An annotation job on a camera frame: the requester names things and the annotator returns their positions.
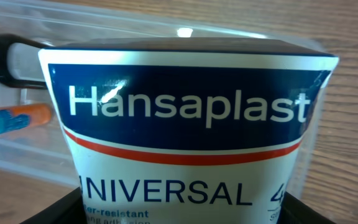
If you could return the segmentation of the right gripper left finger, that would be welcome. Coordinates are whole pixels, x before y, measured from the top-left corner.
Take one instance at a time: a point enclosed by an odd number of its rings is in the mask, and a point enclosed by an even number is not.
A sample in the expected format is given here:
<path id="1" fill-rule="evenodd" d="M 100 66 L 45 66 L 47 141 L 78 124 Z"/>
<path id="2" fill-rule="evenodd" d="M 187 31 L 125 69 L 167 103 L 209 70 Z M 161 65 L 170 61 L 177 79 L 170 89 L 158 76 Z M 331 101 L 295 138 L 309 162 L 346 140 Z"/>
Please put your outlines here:
<path id="1" fill-rule="evenodd" d="M 76 188 L 21 224 L 87 224 L 81 189 Z"/>

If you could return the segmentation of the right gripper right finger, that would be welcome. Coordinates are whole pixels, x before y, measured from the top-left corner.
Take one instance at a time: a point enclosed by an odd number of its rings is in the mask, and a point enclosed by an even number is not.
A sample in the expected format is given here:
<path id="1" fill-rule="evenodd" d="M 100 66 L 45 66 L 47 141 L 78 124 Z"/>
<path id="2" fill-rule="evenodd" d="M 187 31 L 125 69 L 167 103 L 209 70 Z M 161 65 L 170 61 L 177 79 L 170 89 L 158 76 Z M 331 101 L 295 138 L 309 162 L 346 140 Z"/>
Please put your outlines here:
<path id="1" fill-rule="evenodd" d="M 285 193 L 277 224 L 335 224 L 288 192 Z"/>

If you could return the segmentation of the orange tube white cap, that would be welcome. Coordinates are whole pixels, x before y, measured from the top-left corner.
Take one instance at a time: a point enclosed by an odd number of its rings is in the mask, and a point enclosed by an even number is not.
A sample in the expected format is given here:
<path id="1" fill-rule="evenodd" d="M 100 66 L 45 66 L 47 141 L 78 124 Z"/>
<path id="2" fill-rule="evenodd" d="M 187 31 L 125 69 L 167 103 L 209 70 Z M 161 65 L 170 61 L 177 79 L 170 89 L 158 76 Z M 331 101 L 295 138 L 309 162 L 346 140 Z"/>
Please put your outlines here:
<path id="1" fill-rule="evenodd" d="M 53 116 L 48 104 L 8 106 L 0 108 L 0 134 L 47 124 Z"/>

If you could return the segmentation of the white Hansaplast plaster box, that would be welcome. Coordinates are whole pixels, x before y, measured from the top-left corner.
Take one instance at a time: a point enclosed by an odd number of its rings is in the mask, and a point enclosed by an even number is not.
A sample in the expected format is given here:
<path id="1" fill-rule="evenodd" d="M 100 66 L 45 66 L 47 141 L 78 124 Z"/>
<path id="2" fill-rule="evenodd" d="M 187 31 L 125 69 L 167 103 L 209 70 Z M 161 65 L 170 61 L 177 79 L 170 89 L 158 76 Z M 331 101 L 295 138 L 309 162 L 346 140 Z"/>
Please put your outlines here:
<path id="1" fill-rule="evenodd" d="M 272 39 L 111 39 L 39 60 L 81 189 L 70 223 L 288 223 L 336 55 Z"/>

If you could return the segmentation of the black tube white cap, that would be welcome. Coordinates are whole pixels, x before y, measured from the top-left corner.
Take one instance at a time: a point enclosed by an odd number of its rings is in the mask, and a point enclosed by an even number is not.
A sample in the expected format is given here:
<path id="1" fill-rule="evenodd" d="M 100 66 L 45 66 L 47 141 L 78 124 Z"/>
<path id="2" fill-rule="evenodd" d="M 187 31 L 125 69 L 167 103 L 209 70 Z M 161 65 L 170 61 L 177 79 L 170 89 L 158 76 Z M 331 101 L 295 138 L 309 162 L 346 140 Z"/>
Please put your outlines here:
<path id="1" fill-rule="evenodd" d="M 46 45 L 14 34 L 0 34 L 0 83 L 11 88 L 46 90 L 39 50 Z"/>

